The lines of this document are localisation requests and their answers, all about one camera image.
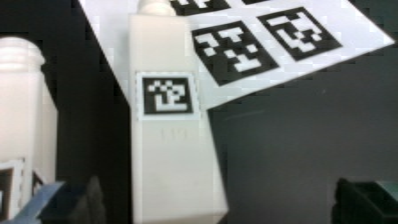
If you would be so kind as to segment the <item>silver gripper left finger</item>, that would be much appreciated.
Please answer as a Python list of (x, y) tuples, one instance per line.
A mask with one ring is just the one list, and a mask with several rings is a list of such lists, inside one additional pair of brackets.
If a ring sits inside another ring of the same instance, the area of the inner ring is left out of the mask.
[(99, 178), (70, 184), (46, 184), (15, 216), (0, 224), (106, 224)]

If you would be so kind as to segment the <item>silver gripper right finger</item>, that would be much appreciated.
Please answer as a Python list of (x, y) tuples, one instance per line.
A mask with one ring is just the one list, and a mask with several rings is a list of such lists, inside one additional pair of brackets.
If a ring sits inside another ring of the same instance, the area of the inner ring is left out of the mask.
[(398, 182), (339, 179), (330, 224), (398, 224)]

